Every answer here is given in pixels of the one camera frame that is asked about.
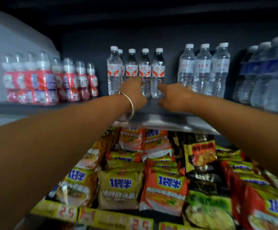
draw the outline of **shelf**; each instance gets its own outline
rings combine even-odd
[[[16,104],[0,102],[0,117],[17,118],[41,113],[47,110],[81,104],[83,102],[66,102],[53,106]],[[127,122],[114,122],[117,127],[156,128],[171,131],[197,132],[219,135],[219,133],[201,118],[189,113],[171,113],[158,105],[158,99],[150,98],[148,103],[136,111]]]

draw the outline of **silver bangle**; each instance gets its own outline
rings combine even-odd
[[[128,100],[130,101],[130,104],[131,104],[131,106],[132,106],[132,113],[131,113],[130,117],[128,117],[126,120],[117,120],[117,121],[119,121],[119,122],[127,122],[128,120],[131,120],[132,117],[133,117],[134,114],[135,114],[134,104],[133,104],[132,100],[130,99],[129,96],[127,96],[125,93],[123,93],[123,92],[121,92],[121,91],[120,91],[120,92],[117,92],[117,93],[115,93],[115,94],[124,94],[124,95],[128,98]]]

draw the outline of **pink bottle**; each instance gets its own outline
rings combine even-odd
[[[3,84],[7,92],[7,101],[16,102],[16,89],[13,83],[14,70],[11,64],[12,55],[6,54],[4,57],[4,62],[1,63],[4,69]]]
[[[82,61],[76,62],[76,72],[80,80],[80,95],[82,99],[89,99],[88,78],[86,75],[85,64]]]
[[[24,73],[25,89],[28,96],[28,102],[39,104],[38,99],[38,66],[36,54],[28,52],[28,60],[24,62],[27,71]]]
[[[98,78],[95,75],[95,67],[91,63],[88,63],[88,65],[87,65],[87,76],[88,76],[88,80],[89,80],[90,97],[99,96]]]
[[[64,74],[63,63],[57,57],[53,58],[52,71],[56,77],[58,98],[60,101],[66,101],[67,100],[67,92],[65,90],[64,83],[63,83],[63,74]]]
[[[70,58],[64,59],[64,87],[67,92],[67,99],[69,102],[80,100],[80,80],[75,73],[73,61]]]
[[[26,85],[24,81],[24,74],[26,68],[24,65],[24,56],[21,53],[15,54],[15,61],[12,63],[14,69],[13,84],[16,89],[16,99],[19,103],[26,104],[29,102]]]
[[[56,77],[51,71],[51,63],[46,52],[41,51],[37,60],[38,68],[38,98],[42,105],[54,105],[59,102]]]

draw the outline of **bottle cap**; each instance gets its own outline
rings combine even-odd
[[[259,44],[259,47],[261,47],[261,46],[270,46],[270,45],[271,45],[271,42],[261,42]]]
[[[193,43],[188,43],[186,44],[186,47],[185,48],[193,48]]]
[[[12,63],[12,67],[16,71],[25,71],[25,65],[24,65],[24,56],[21,53],[15,54],[15,62]]]
[[[55,72],[63,72],[63,63],[57,57],[53,58],[52,70],[55,71]]]
[[[257,49],[258,49],[258,45],[253,45],[248,47],[248,51],[257,51]]]
[[[229,46],[229,43],[227,42],[222,42],[219,44],[219,47],[228,47]]]
[[[209,43],[203,43],[203,44],[201,45],[201,48],[209,48]]]
[[[63,60],[63,64],[64,64],[63,69],[64,69],[65,72],[74,73],[75,67],[74,67],[74,64],[73,64],[73,61],[72,61],[71,58],[68,58],[68,57],[65,58]]]
[[[49,56],[45,51],[41,51],[39,58],[37,60],[37,65],[39,69],[50,70],[51,63],[49,61]]]
[[[12,60],[12,55],[11,54],[6,54],[4,56],[4,60],[3,62],[1,63],[2,65],[2,68],[6,71],[13,71],[13,67],[12,67],[12,63],[11,63],[11,60]]]
[[[36,54],[33,52],[28,52],[28,61],[24,62],[27,70],[36,71],[38,69]]]
[[[111,47],[110,47],[110,50],[111,50],[111,51],[117,51],[117,50],[118,50],[118,47],[117,47],[117,46],[111,46]]]
[[[87,73],[88,74],[95,74],[95,67],[92,63],[87,64]]]
[[[85,64],[82,61],[76,61],[76,72],[77,73],[85,73],[86,72],[86,68],[85,68]]]

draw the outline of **person's arm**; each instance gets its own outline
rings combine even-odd
[[[278,176],[278,114],[201,95],[181,84],[160,85],[160,105],[199,116],[260,165]]]
[[[139,109],[141,79],[121,85]],[[12,229],[131,108],[115,94],[0,126],[0,229]]]

